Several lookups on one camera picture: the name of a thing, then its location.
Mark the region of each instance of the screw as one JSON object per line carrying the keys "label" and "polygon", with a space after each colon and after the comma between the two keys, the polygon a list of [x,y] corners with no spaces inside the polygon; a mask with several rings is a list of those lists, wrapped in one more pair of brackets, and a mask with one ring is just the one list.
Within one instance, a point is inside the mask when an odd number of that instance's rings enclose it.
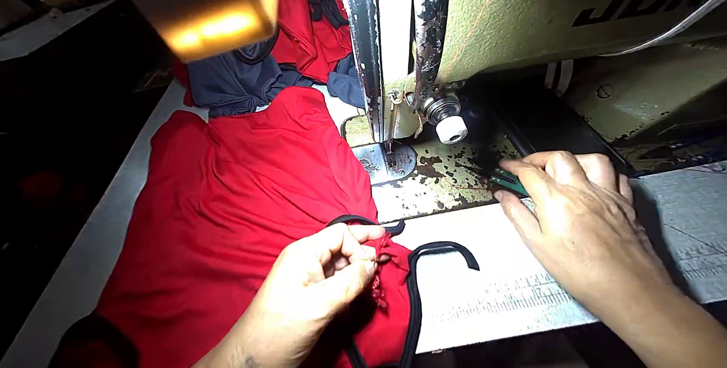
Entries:
{"label": "screw", "polygon": [[595,95],[602,100],[609,98],[613,95],[613,86],[610,84],[604,84],[595,90]]}

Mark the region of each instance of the light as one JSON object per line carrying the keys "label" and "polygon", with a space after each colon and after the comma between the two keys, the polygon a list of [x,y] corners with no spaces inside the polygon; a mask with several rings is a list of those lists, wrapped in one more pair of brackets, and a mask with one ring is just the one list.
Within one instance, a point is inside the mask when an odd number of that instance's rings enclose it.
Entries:
{"label": "light", "polygon": [[206,57],[239,47],[241,38],[257,34],[260,20],[251,12],[249,5],[237,3],[233,9],[188,22],[163,36],[182,60]]}
{"label": "light", "polygon": [[212,39],[218,36],[241,33],[252,25],[248,14],[229,14],[218,20],[212,20],[199,29],[202,37]]}
{"label": "light", "polygon": [[184,49],[197,47],[201,44],[199,36],[192,32],[183,33],[173,40],[173,47]]}

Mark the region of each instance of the black trim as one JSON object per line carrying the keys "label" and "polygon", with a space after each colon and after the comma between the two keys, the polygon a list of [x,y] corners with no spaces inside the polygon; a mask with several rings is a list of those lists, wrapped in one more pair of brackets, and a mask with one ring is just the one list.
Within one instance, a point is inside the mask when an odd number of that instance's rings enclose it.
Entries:
{"label": "black trim", "polygon": [[386,226],[384,229],[386,229],[386,232],[391,234],[391,237],[398,236],[402,232],[404,232],[406,224],[403,220],[399,220],[399,223],[397,223],[395,226]]}
{"label": "black trim", "polygon": [[[349,222],[361,222],[364,225],[376,225],[373,221],[370,219],[359,216],[359,215],[340,215],[339,217],[333,219],[332,221],[328,222],[326,227],[329,227],[331,225],[335,225],[336,223],[349,223]],[[391,234],[392,237],[396,235],[400,235],[401,232],[404,232],[406,224],[403,220],[399,220],[399,223],[397,223],[395,226],[386,226],[384,229],[386,229],[386,232]]]}
{"label": "black trim", "polygon": [[404,352],[399,360],[399,368],[410,368],[412,366],[413,354],[417,350],[419,333],[422,330],[422,298],[419,296],[417,285],[417,261],[423,254],[437,254],[447,252],[459,252],[467,261],[467,267],[472,270],[480,270],[479,264],[472,252],[459,243],[454,242],[432,242],[417,247],[409,255],[409,275],[406,277],[406,288],[409,290],[409,328],[406,330],[406,341]]}
{"label": "black trim", "polygon": [[359,347],[351,339],[351,344],[346,347],[346,354],[348,354],[348,361],[351,363],[352,368],[367,368],[364,356],[361,355]]}
{"label": "black trim", "polygon": [[318,21],[323,15],[335,29],[348,26],[348,20],[341,15],[336,0],[308,0],[308,3],[313,10],[311,20]]}

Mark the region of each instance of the white knob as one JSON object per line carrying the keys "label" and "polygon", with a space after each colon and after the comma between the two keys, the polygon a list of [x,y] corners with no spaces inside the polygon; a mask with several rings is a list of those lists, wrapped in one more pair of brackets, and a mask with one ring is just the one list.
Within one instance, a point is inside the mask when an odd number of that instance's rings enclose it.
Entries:
{"label": "white knob", "polygon": [[453,115],[437,124],[437,135],[443,144],[454,144],[467,137],[467,126],[462,117]]}

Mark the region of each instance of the chipped paint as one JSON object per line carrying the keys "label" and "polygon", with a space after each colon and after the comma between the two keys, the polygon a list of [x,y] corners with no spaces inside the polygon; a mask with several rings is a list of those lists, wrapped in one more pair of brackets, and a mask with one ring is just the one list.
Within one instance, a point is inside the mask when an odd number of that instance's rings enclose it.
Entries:
{"label": "chipped paint", "polygon": [[489,145],[467,140],[444,145],[432,140],[413,145],[413,148],[418,159],[410,176],[371,189],[379,208],[379,222],[494,203],[487,191],[487,178],[465,167],[477,167],[475,154],[478,148],[481,156],[493,155],[493,163],[501,157],[519,156],[504,135],[498,135]]}

